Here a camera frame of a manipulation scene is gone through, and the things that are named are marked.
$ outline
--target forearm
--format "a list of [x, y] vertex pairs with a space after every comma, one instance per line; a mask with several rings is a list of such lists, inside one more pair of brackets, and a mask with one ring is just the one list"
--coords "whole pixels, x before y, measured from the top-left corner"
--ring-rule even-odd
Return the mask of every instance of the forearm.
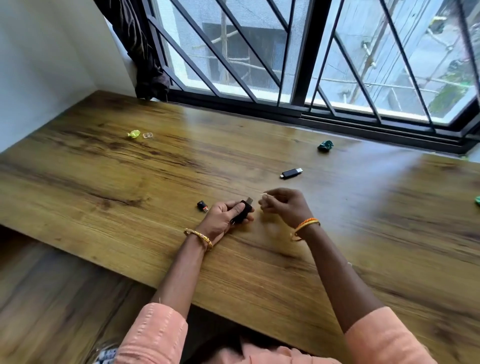
[[205, 245], [200, 238], [190, 234], [178, 250], [151, 302], [161, 302], [187, 318], [205, 252]]
[[309, 225], [301, 229], [298, 235], [310, 247], [318, 274], [343, 332], [368, 313], [384, 306], [320, 226]]

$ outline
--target black usb flash drive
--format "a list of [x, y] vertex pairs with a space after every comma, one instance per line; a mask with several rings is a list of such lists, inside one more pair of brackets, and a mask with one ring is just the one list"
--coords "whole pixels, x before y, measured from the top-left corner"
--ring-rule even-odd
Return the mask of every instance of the black usb flash drive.
[[247, 218], [248, 213], [252, 210], [252, 202], [253, 198], [247, 198], [247, 201], [242, 200], [242, 202], [245, 204], [245, 208], [243, 209], [242, 212], [240, 212], [236, 217], [234, 217], [232, 220], [230, 220], [230, 224], [241, 224], [244, 219]]
[[282, 174], [280, 174], [280, 178], [283, 179], [283, 180], [286, 180], [288, 178], [298, 176], [302, 172], [303, 172], [302, 168], [295, 168], [294, 170], [287, 170], [287, 171], [283, 172]]

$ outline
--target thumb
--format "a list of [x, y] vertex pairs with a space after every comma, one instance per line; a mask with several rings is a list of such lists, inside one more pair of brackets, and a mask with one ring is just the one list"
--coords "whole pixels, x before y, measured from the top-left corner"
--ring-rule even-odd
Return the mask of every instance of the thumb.
[[228, 210], [225, 213], [225, 215], [228, 217], [229, 220], [232, 220], [240, 212], [242, 212], [244, 208], [245, 208], [245, 204], [243, 202], [240, 202], [239, 204], [236, 204], [234, 207], [232, 207], [230, 210]]
[[284, 203], [269, 194], [263, 194], [262, 199], [267, 202], [268, 207], [273, 207], [277, 212], [283, 208]]

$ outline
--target wooden floor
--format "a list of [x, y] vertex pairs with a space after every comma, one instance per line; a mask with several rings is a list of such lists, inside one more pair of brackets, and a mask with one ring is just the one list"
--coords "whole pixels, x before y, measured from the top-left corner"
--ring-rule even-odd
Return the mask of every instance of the wooden floor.
[[0, 227], [0, 363], [83, 364], [153, 289]]
[[[133, 129], [154, 137], [127, 139]], [[324, 155], [325, 139], [335, 147]], [[155, 287], [183, 229], [204, 217], [197, 201], [277, 186], [305, 193], [438, 362], [479, 362], [477, 163], [97, 92], [0, 155], [0, 224]], [[255, 216], [206, 256], [194, 303], [348, 363], [307, 247], [276, 217]]]

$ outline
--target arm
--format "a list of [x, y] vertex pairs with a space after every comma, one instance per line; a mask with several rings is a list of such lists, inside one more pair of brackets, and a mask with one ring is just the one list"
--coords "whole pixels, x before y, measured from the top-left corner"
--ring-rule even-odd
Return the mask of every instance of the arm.
[[[216, 203], [195, 230], [207, 236], [215, 245], [230, 229], [230, 220], [244, 208], [243, 203], [235, 201]], [[243, 222], [252, 220], [249, 214]], [[206, 248], [206, 242], [197, 235], [187, 236], [151, 302], [143, 307], [125, 336], [115, 364], [180, 362], [187, 335], [185, 319]]]
[[[303, 194], [277, 188], [259, 204], [292, 228], [313, 216]], [[357, 363], [429, 364], [435, 361], [393, 311], [378, 300], [316, 224], [297, 232], [308, 244], [335, 316]]]

